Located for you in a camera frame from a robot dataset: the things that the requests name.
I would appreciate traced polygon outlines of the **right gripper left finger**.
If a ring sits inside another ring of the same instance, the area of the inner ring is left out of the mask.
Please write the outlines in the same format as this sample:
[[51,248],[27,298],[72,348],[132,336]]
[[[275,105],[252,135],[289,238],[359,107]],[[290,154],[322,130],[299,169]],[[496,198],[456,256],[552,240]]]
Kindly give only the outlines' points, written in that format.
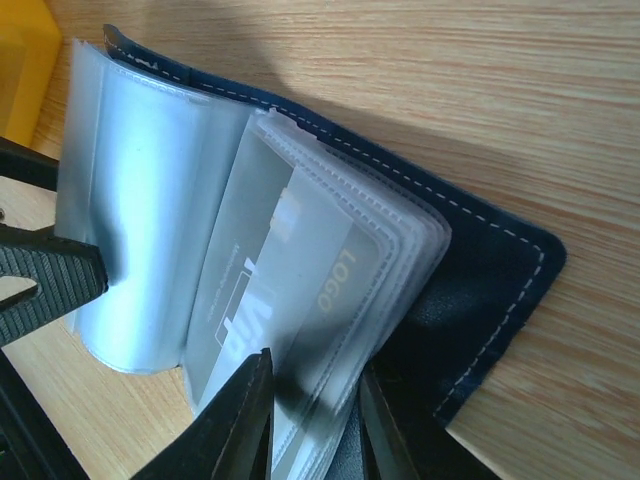
[[274,430],[271,351],[249,355],[188,428],[136,479],[269,479]]

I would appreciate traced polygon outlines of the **black VIP card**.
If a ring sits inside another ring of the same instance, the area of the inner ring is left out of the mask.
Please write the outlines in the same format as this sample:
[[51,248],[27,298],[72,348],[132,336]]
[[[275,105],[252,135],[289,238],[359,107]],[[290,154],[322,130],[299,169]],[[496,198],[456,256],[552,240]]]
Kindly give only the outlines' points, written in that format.
[[311,403],[377,290],[391,248],[304,169],[236,166],[202,271],[184,358],[195,414],[264,348],[279,423]]

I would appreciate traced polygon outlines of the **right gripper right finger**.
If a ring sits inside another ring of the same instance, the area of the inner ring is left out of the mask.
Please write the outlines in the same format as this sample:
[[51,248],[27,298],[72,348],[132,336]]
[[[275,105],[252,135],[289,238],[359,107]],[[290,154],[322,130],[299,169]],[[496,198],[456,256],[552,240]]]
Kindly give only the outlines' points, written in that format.
[[401,428],[405,392],[364,374],[359,387],[362,458],[365,479],[419,479]]

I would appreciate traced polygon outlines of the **blue leather card holder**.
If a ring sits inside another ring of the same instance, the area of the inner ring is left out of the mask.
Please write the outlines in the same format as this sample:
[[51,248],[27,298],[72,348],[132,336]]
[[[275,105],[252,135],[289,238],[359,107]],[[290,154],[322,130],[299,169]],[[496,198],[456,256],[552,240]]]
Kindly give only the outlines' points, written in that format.
[[304,106],[103,29],[74,41],[58,235],[109,286],[71,330],[108,367],[180,368],[201,416],[275,367],[276,479],[360,479],[356,391],[380,358],[451,422],[562,270],[528,223]]

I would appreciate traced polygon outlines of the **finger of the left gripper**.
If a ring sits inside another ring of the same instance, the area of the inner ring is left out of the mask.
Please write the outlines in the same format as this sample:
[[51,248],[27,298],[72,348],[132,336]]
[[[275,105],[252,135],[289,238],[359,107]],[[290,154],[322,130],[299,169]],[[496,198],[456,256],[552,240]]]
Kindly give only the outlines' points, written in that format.
[[1,345],[6,346],[108,291],[99,248],[57,237],[51,227],[1,226],[1,275],[34,285],[1,301]]
[[58,172],[57,160],[7,138],[0,138],[2,177],[55,192]]

